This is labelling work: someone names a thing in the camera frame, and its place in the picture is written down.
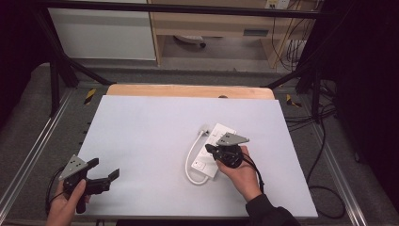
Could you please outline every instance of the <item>white cabinet door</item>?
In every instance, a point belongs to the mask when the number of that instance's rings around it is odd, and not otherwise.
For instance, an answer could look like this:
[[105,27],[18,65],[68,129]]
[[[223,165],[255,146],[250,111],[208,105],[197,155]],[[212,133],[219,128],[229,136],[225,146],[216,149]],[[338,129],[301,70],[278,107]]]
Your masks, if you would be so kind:
[[[147,3],[146,0],[101,1]],[[155,60],[148,12],[63,8],[49,8],[49,11],[69,57]]]

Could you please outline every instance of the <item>white table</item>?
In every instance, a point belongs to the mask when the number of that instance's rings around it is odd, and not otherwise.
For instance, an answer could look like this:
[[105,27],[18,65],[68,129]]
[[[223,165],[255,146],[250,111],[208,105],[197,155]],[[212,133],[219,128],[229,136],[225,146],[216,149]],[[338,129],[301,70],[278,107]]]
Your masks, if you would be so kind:
[[[84,215],[246,217],[245,200],[223,173],[203,186],[194,186],[185,177],[184,162],[198,130],[204,123],[217,122],[250,139],[249,152],[272,204],[285,207],[296,218],[317,217],[278,101],[108,95],[78,155],[86,161],[100,158],[88,178],[103,178],[115,169],[120,169],[120,177],[110,191],[92,196]],[[205,139],[199,141],[191,161]]]

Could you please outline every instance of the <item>plug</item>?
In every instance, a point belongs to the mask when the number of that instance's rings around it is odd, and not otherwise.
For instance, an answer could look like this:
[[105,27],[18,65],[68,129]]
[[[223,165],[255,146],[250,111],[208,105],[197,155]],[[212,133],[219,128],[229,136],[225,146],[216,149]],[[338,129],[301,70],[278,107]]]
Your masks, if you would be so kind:
[[209,133],[211,133],[209,125],[208,124],[203,124],[201,126],[201,128],[199,129],[199,133],[201,133],[201,132],[203,134],[205,134],[206,136],[209,136]]

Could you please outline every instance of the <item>gray floor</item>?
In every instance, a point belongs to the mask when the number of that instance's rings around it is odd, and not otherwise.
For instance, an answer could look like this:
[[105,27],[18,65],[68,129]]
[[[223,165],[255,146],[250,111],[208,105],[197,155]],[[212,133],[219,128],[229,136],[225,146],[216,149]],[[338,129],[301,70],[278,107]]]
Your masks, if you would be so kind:
[[[103,77],[120,83],[157,83],[157,84],[195,84],[258,87],[285,75],[282,67],[271,70],[267,67],[260,43],[256,40],[209,38],[207,47],[180,43],[173,38],[167,39],[164,63],[122,62],[115,67],[115,62],[93,71]],[[64,115],[48,140],[36,166],[32,169],[15,203],[9,210],[6,224],[13,220],[19,224],[35,225],[42,223],[46,216],[43,210],[44,193],[53,171],[65,164],[73,153],[78,153],[80,142],[84,141],[84,131],[89,129],[88,122],[94,116],[100,98],[107,87],[96,86],[97,91],[90,105],[83,105],[86,95],[93,85],[92,80],[79,75],[84,81],[80,88],[72,93]],[[291,94],[294,101],[300,101],[292,87],[295,80],[276,89],[285,116],[306,116],[303,107],[287,105],[286,94]],[[50,87],[48,69],[34,71],[21,102],[14,108],[8,123],[0,131],[0,195],[4,195],[8,185],[24,162],[41,129],[48,121],[50,113]],[[399,225],[399,217],[391,202],[379,186],[367,165],[354,161],[354,153],[345,137],[339,119],[326,119],[327,140],[331,146],[344,175],[353,189],[359,206],[370,225]],[[304,175],[307,175],[320,147],[311,126],[303,127],[291,133],[297,156]],[[328,186],[336,189],[326,161],[322,156],[312,178],[311,185]],[[330,213],[341,210],[338,201],[329,193],[314,191],[316,206]],[[92,219],[77,221],[91,222]],[[351,225],[347,215],[341,219],[320,217],[301,221],[303,225]]]

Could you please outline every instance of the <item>white power cord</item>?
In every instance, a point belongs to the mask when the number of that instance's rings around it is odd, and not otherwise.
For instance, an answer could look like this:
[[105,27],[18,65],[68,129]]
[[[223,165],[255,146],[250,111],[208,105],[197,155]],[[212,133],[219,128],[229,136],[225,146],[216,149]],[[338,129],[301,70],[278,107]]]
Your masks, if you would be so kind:
[[208,177],[208,176],[205,176],[205,178],[204,178],[202,181],[200,181],[200,182],[194,181],[194,180],[191,178],[190,174],[188,174],[187,163],[188,163],[188,158],[190,157],[190,154],[191,154],[191,152],[192,152],[193,149],[194,149],[194,146],[196,146],[197,142],[199,141],[200,137],[202,137],[203,134],[208,134],[208,130],[205,128],[205,126],[202,126],[202,127],[201,127],[201,129],[200,129],[200,131],[199,131],[199,136],[197,137],[196,141],[194,141],[193,146],[191,146],[190,152],[188,152],[187,158],[185,159],[185,167],[184,167],[184,169],[185,169],[185,175],[187,176],[188,180],[189,180],[191,183],[193,183],[194,185],[197,185],[197,186],[201,186],[201,185],[205,184],[205,183],[208,181],[209,177]]

